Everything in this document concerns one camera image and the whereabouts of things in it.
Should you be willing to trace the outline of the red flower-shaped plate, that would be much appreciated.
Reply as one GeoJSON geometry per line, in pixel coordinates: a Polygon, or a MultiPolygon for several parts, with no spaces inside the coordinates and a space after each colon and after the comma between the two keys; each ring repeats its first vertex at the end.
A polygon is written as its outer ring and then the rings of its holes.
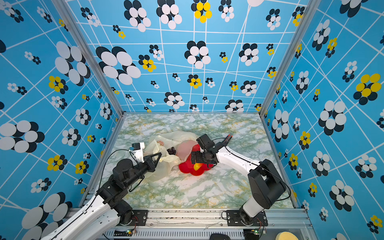
{"type": "Polygon", "coordinates": [[[179,170],[183,174],[191,174],[193,176],[201,176],[204,172],[209,171],[207,165],[203,164],[202,167],[198,170],[194,170],[194,164],[191,163],[191,152],[200,151],[201,148],[198,144],[192,146],[191,143],[182,144],[181,147],[177,150],[176,156],[180,158],[180,160],[185,160],[183,163],[179,164],[179,170]]]}

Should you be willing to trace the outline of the dark purple grapes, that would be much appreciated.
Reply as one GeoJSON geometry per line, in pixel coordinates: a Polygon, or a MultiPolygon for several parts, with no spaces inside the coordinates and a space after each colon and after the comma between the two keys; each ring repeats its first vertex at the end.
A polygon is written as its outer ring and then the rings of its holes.
{"type": "Polygon", "coordinates": [[[169,155],[176,155],[177,150],[175,149],[175,147],[171,147],[171,148],[167,149],[167,152],[169,155]]]}

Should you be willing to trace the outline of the translucent cream plastic bag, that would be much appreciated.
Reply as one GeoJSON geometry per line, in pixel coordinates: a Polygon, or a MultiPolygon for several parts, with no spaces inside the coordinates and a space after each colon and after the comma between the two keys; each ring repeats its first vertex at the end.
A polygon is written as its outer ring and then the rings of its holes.
{"type": "Polygon", "coordinates": [[[153,173],[145,174],[145,183],[153,183],[170,175],[173,167],[184,163],[197,144],[198,136],[191,132],[175,131],[150,137],[144,156],[161,153],[153,173]]]}

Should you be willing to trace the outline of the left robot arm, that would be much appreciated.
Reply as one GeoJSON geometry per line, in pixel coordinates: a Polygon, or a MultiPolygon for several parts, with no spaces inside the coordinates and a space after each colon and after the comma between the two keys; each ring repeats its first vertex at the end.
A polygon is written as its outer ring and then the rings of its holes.
{"type": "Polygon", "coordinates": [[[161,153],[145,156],[136,165],[130,159],[119,161],[112,175],[89,202],[43,239],[95,240],[120,223],[128,225],[133,218],[133,209],[124,197],[132,191],[132,185],[144,179],[146,173],[156,170],[161,156],[161,153]]]}

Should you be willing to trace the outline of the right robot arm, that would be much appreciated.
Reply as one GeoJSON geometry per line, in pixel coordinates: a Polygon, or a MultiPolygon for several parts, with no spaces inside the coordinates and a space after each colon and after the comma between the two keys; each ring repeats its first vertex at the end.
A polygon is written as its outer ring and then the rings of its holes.
{"type": "Polygon", "coordinates": [[[252,160],[229,148],[232,137],[227,135],[216,143],[206,134],[200,136],[197,143],[201,150],[191,152],[191,163],[207,167],[224,164],[248,178],[252,196],[240,207],[239,214],[242,223],[251,226],[260,212],[270,209],[290,189],[270,160],[252,160]]]}

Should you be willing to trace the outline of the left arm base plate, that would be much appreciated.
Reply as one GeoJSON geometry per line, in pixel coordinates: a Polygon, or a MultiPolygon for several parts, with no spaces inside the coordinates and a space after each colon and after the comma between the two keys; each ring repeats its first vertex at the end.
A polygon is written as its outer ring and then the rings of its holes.
{"type": "Polygon", "coordinates": [[[145,226],[148,219],[148,210],[132,210],[120,217],[118,226],[145,226]]]}

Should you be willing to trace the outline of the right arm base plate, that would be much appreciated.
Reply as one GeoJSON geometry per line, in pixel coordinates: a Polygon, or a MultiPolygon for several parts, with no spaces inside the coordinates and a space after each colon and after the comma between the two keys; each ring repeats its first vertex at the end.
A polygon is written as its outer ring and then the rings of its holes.
{"type": "Polygon", "coordinates": [[[268,220],[265,211],[254,217],[249,217],[240,210],[226,210],[226,220],[229,227],[267,227],[268,220]]]}

